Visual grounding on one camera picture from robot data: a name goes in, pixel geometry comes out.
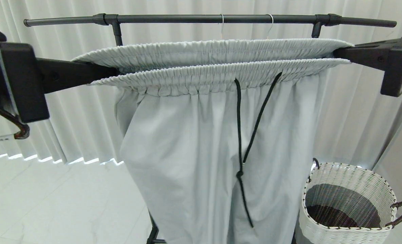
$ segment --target brown basket handle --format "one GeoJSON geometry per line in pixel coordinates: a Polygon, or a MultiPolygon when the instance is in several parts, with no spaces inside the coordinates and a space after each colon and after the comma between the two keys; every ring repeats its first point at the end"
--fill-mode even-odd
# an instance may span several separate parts
{"type": "MultiPolygon", "coordinates": [[[[401,207],[401,206],[402,206],[402,201],[396,202],[396,203],[394,203],[394,204],[391,205],[391,207],[396,207],[396,208],[399,208],[399,207],[401,207]]],[[[401,222],[402,222],[402,215],[399,216],[399,218],[397,218],[396,220],[387,223],[386,226],[392,225],[392,229],[393,229],[397,224],[399,224],[399,223],[401,223],[401,222]]]]}

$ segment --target black drawstring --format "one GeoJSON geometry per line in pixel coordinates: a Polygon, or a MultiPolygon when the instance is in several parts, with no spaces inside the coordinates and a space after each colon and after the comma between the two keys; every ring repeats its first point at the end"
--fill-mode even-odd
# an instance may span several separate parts
{"type": "Polygon", "coordinates": [[[238,82],[237,79],[234,80],[235,82],[235,86],[237,87],[237,133],[238,133],[238,161],[240,163],[240,170],[237,172],[237,179],[238,179],[238,183],[240,184],[240,189],[241,189],[241,197],[243,198],[243,204],[245,206],[245,211],[246,211],[246,215],[248,217],[248,221],[250,226],[253,228],[254,224],[252,223],[252,219],[251,216],[249,214],[249,209],[246,203],[246,197],[245,197],[245,191],[243,188],[243,180],[241,179],[241,177],[243,176],[243,166],[246,163],[246,159],[248,158],[248,154],[249,154],[249,150],[252,147],[252,144],[254,142],[255,139],[255,133],[256,130],[258,129],[258,125],[259,122],[261,120],[261,115],[264,111],[264,108],[267,105],[267,102],[269,101],[270,95],[272,94],[273,88],[275,87],[275,84],[278,82],[279,78],[281,77],[282,72],[280,72],[279,74],[276,75],[275,79],[273,80],[272,85],[270,86],[269,92],[267,93],[266,98],[264,99],[264,102],[262,103],[261,106],[261,110],[258,113],[258,118],[256,119],[255,122],[255,127],[254,130],[252,132],[252,136],[251,136],[251,140],[249,142],[248,148],[246,150],[245,156],[242,159],[241,157],[241,119],[240,119],[240,106],[241,106],[241,87],[240,87],[240,82],[238,82]]]}

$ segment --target basket rim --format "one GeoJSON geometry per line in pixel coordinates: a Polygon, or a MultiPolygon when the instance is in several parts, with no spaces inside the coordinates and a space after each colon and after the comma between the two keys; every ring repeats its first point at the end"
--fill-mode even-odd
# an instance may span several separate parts
{"type": "MultiPolygon", "coordinates": [[[[347,166],[347,167],[351,167],[351,168],[356,168],[357,170],[360,170],[360,171],[370,171],[371,173],[375,174],[376,176],[379,176],[380,178],[382,178],[382,179],[384,180],[384,184],[388,187],[388,189],[390,190],[390,192],[391,192],[392,195],[393,195],[393,202],[392,202],[392,204],[398,202],[398,200],[397,200],[397,198],[396,198],[396,195],[395,195],[395,193],[394,193],[392,187],[390,187],[390,184],[387,182],[387,180],[384,179],[383,176],[379,175],[378,173],[373,172],[372,170],[368,170],[368,169],[365,169],[365,168],[357,167],[356,165],[349,165],[349,164],[345,164],[345,163],[335,163],[335,162],[320,163],[319,166],[321,167],[321,165],[342,165],[342,166],[347,166]]],[[[354,231],[359,231],[359,230],[360,230],[360,231],[368,231],[368,230],[372,230],[372,231],[374,231],[374,230],[380,230],[380,231],[384,230],[384,231],[386,231],[386,230],[391,230],[391,229],[393,229],[393,227],[392,227],[391,224],[388,225],[388,226],[385,226],[385,227],[367,228],[367,227],[325,226],[325,225],[323,225],[323,224],[320,224],[320,223],[316,222],[316,221],[309,215],[308,210],[306,209],[306,198],[305,198],[306,192],[308,191],[308,184],[309,184],[309,182],[310,182],[310,179],[312,178],[313,173],[314,173],[316,170],[318,170],[317,167],[314,167],[314,168],[311,170],[311,173],[309,174],[309,177],[308,177],[308,179],[306,180],[306,183],[305,183],[305,185],[304,185],[303,193],[302,193],[302,201],[300,202],[300,203],[301,203],[301,210],[303,210],[303,213],[304,213],[305,216],[309,219],[310,222],[312,222],[313,224],[316,224],[317,226],[319,226],[319,227],[321,227],[321,228],[323,228],[323,229],[327,229],[327,230],[344,230],[344,229],[345,229],[345,230],[354,230],[354,231]]],[[[391,221],[390,221],[390,222],[392,222],[392,221],[394,221],[394,220],[395,220],[395,216],[394,216],[394,214],[393,214],[393,208],[391,208],[391,221]]]]}

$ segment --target laundry basket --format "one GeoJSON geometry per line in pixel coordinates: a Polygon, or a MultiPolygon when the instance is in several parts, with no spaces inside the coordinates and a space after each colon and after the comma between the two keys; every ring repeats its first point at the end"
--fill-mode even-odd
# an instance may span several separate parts
{"type": "Polygon", "coordinates": [[[318,164],[306,181],[296,244],[381,244],[396,219],[396,196],[378,174],[342,163],[318,164]]]}

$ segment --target hanger hook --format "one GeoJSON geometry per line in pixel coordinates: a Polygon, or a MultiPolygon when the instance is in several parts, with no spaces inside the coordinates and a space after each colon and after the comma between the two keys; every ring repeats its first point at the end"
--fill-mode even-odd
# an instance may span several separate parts
{"type": "Polygon", "coordinates": [[[273,15],[271,14],[267,14],[270,15],[270,17],[272,17],[272,25],[270,26],[269,32],[267,32],[267,40],[269,39],[269,35],[270,35],[270,31],[272,30],[273,24],[275,23],[275,20],[273,19],[273,15]]]}
{"type": "Polygon", "coordinates": [[[222,28],[220,31],[220,38],[223,40],[224,39],[224,23],[225,23],[225,19],[224,19],[224,15],[220,14],[222,16],[222,28]]]}

